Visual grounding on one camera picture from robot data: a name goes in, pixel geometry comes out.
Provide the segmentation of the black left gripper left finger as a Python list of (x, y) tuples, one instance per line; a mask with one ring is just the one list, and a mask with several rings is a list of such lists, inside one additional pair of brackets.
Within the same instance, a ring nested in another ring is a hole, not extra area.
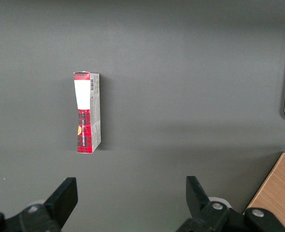
[(11, 218), (0, 212), (0, 232), (60, 232), (78, 203), (77, 181), (67, 177), (44, 203)]

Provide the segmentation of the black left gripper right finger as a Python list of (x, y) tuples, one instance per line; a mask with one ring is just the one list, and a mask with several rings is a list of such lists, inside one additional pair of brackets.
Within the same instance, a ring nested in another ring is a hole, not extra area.
[(191, 218), (178, 232), (285, 232), (285, 226), (267, 209), (252, 207), (241, 214), (209, 200), (195, 176), (186, 177), (186, 203)]

